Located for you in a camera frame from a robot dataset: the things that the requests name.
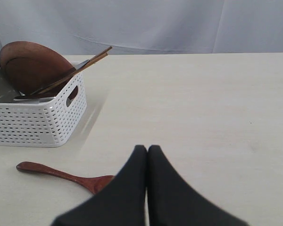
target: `wooden plate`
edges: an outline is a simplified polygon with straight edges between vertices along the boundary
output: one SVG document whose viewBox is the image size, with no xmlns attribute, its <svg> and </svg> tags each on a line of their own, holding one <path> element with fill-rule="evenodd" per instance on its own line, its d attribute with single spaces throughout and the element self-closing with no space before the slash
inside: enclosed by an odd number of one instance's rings
<svg viewBox="0 0 283 226">
<path fill-rule="evenodd" d="M 5 45 L 0 51 L 0 68 L 10 83 L 26 95 L 75 70 L 59 53 L 28 41 Z M 58 93 L 67 82 L 51 92 Z"/>
</svg>

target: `chopsticks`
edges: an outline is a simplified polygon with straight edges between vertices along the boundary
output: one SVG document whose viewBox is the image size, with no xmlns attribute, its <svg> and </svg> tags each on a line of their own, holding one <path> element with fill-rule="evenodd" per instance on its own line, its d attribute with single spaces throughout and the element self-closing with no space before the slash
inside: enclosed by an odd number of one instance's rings
<svg viewBox="0 0 283 226">
<path fill-rule="evenodd" d="M 105 58 L 106 56 L 108 56 L 108 51 L 112 49 L 112 46 L 108 47 L 107 49 L 105 49 L 104 51 L 102 51 L 101 53 L 95 55 L 94 57 L 92 57 L 89 62 L 87 62 L 83 67 L 75 70 L 74 72 L 66 75 L 64 78 L 50 84 L 47 87 L 41 88 L 37 91 L 35 91 L 33 94 L 42 94 L 45 92 L 48 92 L 50 90 L 52 90 L 53 88 L 59 86 L 60 84 L 62 84 L 63 82 L 71 79 L 72 77 L 74 77 L 76 74 L 78 74 L 79 72 L 81 72 L 82 70 L 85 70 L 87 67 L 90 67 L 91 65 L 95 64 L 96 62 L 100 61 L 101 59 Z"/>
</svg>

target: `white backdrop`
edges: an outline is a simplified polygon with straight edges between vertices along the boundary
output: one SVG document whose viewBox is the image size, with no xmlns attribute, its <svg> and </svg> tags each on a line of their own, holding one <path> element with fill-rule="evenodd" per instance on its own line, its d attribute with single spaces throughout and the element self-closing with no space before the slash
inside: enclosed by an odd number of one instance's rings
<svg viewBox="0 0 283 226">
<path fill-rule="evenodd" d="M 0 48 L 61 54 L 283 52 L 283 0 L 0 0 Z"/>
</svg>

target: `utensil handle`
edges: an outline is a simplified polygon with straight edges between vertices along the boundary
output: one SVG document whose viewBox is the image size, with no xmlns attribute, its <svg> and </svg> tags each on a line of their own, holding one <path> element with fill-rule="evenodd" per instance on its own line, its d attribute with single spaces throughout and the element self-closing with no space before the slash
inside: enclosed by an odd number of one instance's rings
<svg viewBox="0 0 283 226">
<path fill-rule="evenodd" d="M 80 184 L 80 178 L 77 176 L 73 176 L 71 174 L 64 173 L 57 169 L 53 169 L 51 167 L 48 167 L 48 166 L 45 166 L 39 163 L 35 163 L 35 162 L 24 161 L 22 163 L 19 163 L 16 166 L 16 169 L 18 171 L 28 172 L 28 173 L 44 173 L 44 174 L 59 177 L 59 178 L 66 179 L 66 180 Z"/>
</svg>

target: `white curtain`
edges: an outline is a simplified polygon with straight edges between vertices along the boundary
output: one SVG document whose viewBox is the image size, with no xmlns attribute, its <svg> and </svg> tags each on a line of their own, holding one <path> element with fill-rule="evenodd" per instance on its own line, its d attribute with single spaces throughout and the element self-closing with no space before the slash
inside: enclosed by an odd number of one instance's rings
<svg viewBox="0 0 283 226">
<path fill-rule="evenodd" d="M 0 0 L 0 49 L 65 55 L 283 52 L 283 0 Z"/>
</svg>

